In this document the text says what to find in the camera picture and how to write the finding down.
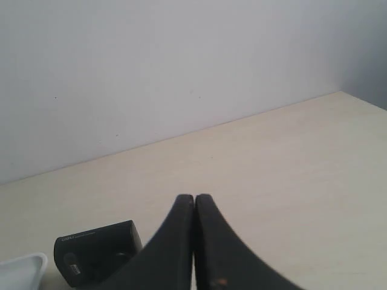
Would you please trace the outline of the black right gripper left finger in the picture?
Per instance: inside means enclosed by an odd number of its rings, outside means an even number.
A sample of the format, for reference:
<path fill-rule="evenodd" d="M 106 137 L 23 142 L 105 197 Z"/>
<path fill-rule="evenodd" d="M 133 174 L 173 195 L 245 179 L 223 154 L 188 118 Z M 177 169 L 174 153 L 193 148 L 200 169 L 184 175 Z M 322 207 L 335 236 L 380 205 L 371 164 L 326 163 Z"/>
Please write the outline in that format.
<path fill-rule="evenodd" d="M 178 195 L 146 246 L 95 289 L 190 289 L 194 198 Z"/>

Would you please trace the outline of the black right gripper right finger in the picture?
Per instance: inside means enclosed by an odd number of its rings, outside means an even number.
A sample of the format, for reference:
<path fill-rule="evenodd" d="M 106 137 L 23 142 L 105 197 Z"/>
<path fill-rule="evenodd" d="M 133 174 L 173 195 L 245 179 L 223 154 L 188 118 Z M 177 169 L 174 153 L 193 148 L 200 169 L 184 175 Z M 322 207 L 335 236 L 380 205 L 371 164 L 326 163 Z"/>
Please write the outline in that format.
<path fill-rule="evenodd" d="M 195 198 L 197 289 L 298 289 L 238 237 L 209 194 Z"/>

